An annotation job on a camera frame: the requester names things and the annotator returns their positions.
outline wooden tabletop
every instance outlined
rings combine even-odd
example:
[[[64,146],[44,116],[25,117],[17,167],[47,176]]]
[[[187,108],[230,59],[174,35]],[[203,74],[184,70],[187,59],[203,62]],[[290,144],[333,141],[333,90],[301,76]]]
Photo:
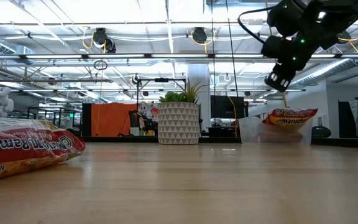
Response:
[[[358,224],[358,149],[91,143],[0,179],[0,223]]]

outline ramen package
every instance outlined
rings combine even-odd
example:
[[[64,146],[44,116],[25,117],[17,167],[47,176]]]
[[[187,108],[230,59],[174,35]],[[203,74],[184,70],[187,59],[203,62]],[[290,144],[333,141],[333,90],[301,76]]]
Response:
[[[274,109],[263,120],[263,123],[297,131],[306,121],[316,115],[317,111],[318,109]]]
[[[85,144],[49,121],[0,118],[0,178],[80,156]]]

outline potted plant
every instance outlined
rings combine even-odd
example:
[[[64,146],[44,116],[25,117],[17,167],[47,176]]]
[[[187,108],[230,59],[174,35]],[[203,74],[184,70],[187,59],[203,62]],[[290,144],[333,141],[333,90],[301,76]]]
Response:
[[[158,141],[160,144],[198,144],[199,109],[196,104],[200,82],[187,81],[181,93],[169,91],[158,104]]]

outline white geometric planter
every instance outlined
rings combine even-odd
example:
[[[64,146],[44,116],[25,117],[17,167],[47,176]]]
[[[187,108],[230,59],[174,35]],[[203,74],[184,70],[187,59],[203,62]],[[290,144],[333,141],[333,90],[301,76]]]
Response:
[[[198,144],[199,136],[197,104],[187,102],[158,104],[160,144]]]

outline green plant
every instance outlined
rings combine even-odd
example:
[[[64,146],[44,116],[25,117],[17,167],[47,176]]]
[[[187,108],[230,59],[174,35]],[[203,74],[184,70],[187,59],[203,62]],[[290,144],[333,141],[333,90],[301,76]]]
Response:
[[[161,103],[168,103],[168,102],[189,102],[189,103],[197,103],[198,101],[198,94],[200,93],[200,88],[203,85],[200,85],[201,81],[197,81],[194,85],[190,83],[190,80],[187,79],[187,88],[184,89],[182,86],[178,85],[182,92],[175,93],[169,91],[165,97],[160,97]]]

